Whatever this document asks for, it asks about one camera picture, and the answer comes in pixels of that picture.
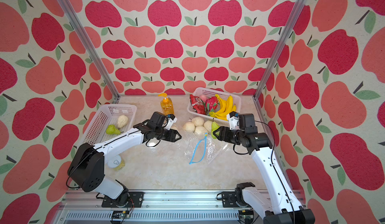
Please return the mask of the clear blue zip-top bag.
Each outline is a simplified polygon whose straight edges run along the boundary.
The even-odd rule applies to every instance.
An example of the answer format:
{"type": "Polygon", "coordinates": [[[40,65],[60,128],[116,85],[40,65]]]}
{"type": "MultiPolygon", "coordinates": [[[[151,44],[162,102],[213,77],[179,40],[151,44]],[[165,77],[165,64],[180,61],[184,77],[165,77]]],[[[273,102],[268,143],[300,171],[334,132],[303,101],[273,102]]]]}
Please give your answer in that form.
{"type": "Polygon", "coordinates": [[[182,138],[186,144],[184,155],[188,164],[212,164],[222,154],[228,144],[214,139],[211,133],[195,135],[187,132],[182,138]]]}

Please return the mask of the cream toy pear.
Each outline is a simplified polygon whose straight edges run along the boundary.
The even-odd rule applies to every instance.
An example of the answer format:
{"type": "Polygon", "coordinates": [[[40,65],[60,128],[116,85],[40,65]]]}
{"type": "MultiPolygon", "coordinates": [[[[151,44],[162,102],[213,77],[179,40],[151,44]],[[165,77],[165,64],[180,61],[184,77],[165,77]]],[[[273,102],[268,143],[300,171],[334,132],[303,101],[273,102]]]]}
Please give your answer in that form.
{"type": "Polygon", "coordinates": [[[117,128],[122,128],[129,123],[129,118],[125,115],[120,115],[117,119],[116,126],[117,128]]]}

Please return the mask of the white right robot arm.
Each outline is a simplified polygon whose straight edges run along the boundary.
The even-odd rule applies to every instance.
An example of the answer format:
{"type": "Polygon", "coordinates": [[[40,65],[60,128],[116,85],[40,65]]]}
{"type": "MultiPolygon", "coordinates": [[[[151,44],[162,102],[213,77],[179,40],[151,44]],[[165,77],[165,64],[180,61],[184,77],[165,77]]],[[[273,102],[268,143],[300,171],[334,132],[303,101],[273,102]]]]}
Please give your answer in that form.
{"type": "Polygon", "coordinates": [[[227,114],[229,127],[213,131],[219,140],[247,149],[257,165],[267,187],[264,197],[251,182],[240,183],[232,197],[223,197],[223,204],[235,203],[242,208],[251,207],[265,224],[313,224],[315,216],[305,209],[295,196],[275,157],[275,143],[266,133],[259,133],[253,114],[227,114]]]}

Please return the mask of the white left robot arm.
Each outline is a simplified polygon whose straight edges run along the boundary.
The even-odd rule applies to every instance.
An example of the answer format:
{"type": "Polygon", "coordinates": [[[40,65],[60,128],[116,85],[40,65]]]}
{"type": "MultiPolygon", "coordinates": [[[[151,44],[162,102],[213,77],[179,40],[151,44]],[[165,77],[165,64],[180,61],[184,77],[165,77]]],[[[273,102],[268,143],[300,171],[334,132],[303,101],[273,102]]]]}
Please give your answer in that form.
{"type": "Polygon", "coordinates": [[[150,119],[134,125],[117,137],[95,145],[82,144],[70,164],[68,178],[86,193],[95,191],[104,195],[112,201],[113,206],[123,208],[133,205],[128,188],[105,175],[105,164],[134,146],[148,144],[151,139],[177,142],[182,136],[177,130],[171,129],[176,122],[173,114],[154,112],[150,119]]]}

